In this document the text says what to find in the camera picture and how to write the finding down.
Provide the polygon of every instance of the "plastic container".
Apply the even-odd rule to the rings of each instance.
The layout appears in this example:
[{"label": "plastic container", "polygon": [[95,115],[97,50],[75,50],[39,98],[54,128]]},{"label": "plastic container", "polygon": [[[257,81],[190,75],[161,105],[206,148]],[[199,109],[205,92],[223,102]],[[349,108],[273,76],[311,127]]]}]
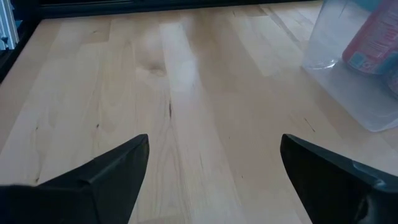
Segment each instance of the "plastic container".
[{"label": "plastic container", "polygon": [[376,28],[368,28],[371,27],[370,24],[380,22],[377,15],[386,15],[385,10],[389,9],[390,15],[397,16],[398,19],[398,10],[395,15],[391,7],[384,7],[389,2],[398,1],[325,0],[303,61],[303,68],[354,119],[373,132],[398,126],[398,98],[388,85],[388,80],[391,80],[388,77],[394,71],[384,69],[386,72],[382,74],[364,75],[348,65],[347,59],[343,60],[342,55],[343,52],[347,54],[347,48],[349,51],[355,50],[353,42],[355,44],[364,41],[358,39],[362,34],[356,36],[364,24],[367,27],[367,35],[369,32],[381,33]]}]

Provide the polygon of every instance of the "pink bottle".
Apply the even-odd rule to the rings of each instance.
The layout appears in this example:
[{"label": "pink bottle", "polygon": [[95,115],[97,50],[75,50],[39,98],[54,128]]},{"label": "pink bottle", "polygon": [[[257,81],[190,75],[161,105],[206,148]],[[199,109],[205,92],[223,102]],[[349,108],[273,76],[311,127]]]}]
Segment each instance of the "pink bottle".
[{"label": "pink bottle", "polygon": [[343,61],[365,75],[382,75],[398,62],[398,1],[383,0],[343,52]]}]

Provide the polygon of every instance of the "transparent plastic bin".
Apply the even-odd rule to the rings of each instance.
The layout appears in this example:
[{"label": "transparent plastic bin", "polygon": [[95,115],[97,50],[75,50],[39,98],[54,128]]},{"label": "transparent plastic bin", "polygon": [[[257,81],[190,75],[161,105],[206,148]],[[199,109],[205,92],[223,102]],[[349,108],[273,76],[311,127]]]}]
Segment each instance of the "transparent plastic bin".
[{"label": "transparent plastic bin", "polygon": [[383,1],[324,0],[303,61],[303,68],[373,132],[398,126],[398,98],[386,85],[387,75],[361,75],[341,56]]}]

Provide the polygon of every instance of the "wood grain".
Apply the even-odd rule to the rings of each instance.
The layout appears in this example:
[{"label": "wood grain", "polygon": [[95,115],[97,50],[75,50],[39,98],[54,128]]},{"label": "wood grain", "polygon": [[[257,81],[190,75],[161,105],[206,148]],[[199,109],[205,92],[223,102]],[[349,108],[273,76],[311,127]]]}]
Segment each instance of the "wood grain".
[{"label": "wood grain", "polygon": [[398,175],[396,130],[364,130],[301,68],[322,2],[42,21],[0,86],[0,183],[40,184],[147,133],[130,223],[311,223],[291,133]]}]

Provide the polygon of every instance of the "light wood surface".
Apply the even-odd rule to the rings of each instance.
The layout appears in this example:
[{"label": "light wood surface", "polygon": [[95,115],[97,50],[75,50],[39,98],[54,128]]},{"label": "light wood surface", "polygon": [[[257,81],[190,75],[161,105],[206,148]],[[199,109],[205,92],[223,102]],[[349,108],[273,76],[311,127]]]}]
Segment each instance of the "light wood surface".
[{"label": "light wood surface", "polygon": [[398,175],[398,130],[366,131],[300,68],[320,6],[42,21],[0,86],[0,184],[40,184],[140,133],[130,223],[311,223],[284,133]]}]

